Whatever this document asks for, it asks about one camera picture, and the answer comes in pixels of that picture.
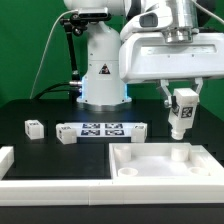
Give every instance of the small white cube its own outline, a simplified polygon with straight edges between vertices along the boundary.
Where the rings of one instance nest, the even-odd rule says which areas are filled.
[[[25,121],[25,132],[31,140],[44,138],[44,126],[38,120]]]
[[[147,124],[136,123],[131,129],[131,142],[143,143],[147,137]]]
[[[65,145],[77,143],[77,133],[75,128],[71,128],[65,124],[56,125],[57,138]]]

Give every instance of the black table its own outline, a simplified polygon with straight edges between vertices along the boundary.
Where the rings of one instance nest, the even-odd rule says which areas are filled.
[[[158,100],[137,100],[128,110],[92,112],[67,100],[15,100],[0,109],[0,143],[14,145],[15,163],[4,180],[110,179],[108,144],[130,138],[78,138],[63,145],[55,126],[64,122],[144,122],[146,142],[175,142],[170,137],[169,111]],[[43,140],[31,141],[24,121],[39,120]],[[224,122],[202,106],[183,142],[203,145],[224,161]],[[1,223],[223,223],[224,204],[1,207]]]

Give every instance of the robot logo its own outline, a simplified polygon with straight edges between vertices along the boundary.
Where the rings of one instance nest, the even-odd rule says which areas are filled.
[[[110,71],[106,64],[103,65],[102,69],[100,70],[99,74],[103,75],[110,75]]]

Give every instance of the robotic manipulator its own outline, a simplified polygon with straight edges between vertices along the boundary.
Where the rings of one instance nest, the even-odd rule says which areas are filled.
[[[170,108],[172,137],[181,140],[193,125],[204,78],[224,75],[224,35],[200,33],[192,0],[64,0],[75,10],[69,23],[87,32],[88,71],[81,106],[116,110],[131,102],[125,83],[156,82]],[[120,35],[105,25],[127,19]],[[190,80],[191,88],[168,90],[169,81]]]

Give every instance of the white plastic fixture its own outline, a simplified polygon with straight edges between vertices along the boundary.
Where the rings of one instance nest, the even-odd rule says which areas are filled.
[[[44,126],[38,120],[25,121],[25,133],[31,139],[44,138]]]

